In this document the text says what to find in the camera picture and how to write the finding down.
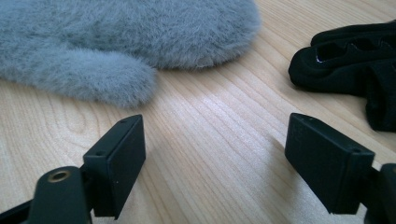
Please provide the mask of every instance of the wood grain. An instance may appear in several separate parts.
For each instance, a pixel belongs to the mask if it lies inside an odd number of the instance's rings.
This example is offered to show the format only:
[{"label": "wood grain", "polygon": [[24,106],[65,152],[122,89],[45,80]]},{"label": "wood grain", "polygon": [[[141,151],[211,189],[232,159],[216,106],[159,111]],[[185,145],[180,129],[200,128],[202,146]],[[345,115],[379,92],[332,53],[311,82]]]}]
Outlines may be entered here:
[{"label": "wood grain", "polygon": [[[47,171],[82,155],[119,119],[142,114],[148,157],[115,223],[362,223],[334,216],[284,157],[291,112],[331,124],[396,161],[395,133],[373,131],[365,99],[290,83],[291,57],[321,31],[394,19],[393,0],[257,0],[262,29],[235,62],[160,71],[137,109],[75,101],[0,80],[0,212],[32,198]],[[113,223],[95,218],[95,223]]]}]

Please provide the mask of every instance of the metal screw hole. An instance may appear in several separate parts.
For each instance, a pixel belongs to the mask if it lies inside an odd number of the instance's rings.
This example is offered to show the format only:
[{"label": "metal screw hole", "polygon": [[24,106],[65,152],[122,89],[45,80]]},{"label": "metal screw hole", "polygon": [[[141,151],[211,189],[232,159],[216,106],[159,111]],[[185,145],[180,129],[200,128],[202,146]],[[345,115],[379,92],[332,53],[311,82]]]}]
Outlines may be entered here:
[{"label": "metal screw hole", "polygon": [[57,183],[66,180],[70,176],[69,171],[58,171],[49,175],[50,183]]}]

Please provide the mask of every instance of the gray fluffy mitten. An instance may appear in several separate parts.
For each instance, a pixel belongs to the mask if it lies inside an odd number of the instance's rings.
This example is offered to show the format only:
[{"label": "gray fluffy mitten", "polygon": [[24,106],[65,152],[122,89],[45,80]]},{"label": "gray fluffy mitten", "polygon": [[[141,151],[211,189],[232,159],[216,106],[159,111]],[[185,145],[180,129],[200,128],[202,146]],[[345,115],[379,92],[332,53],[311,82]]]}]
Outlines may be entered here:
[{"label": "gray fluffy mitten", "polygon": [[154,68],[230,61],[259,27],[253,0],[0,0],[0,77],[137,106],[155,89]]}]

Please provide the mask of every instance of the table surface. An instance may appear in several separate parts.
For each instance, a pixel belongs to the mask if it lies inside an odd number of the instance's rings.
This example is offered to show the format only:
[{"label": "table surface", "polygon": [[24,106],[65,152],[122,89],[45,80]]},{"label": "table surface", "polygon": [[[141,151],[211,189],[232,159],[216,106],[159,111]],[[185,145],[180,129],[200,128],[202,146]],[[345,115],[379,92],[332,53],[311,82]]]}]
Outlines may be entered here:
[{"label": "table surface", "polygon": [[[289,115],[330,124],[396,161],[395,133],[373,131],[366,100],[290,82],[293,54],[321,31],[391,21],[394,0],[257,0],[262,28],[240,59],[205,71],[160,71],[137,109],[89,103],[0,80],[0,212],[33,197],[47,171],[80,166],[118,120],[142,114],[147,159],[116,223],[362,223],[329,215],[284,156]],[[95,223],[113,223],[95,218]]]}]

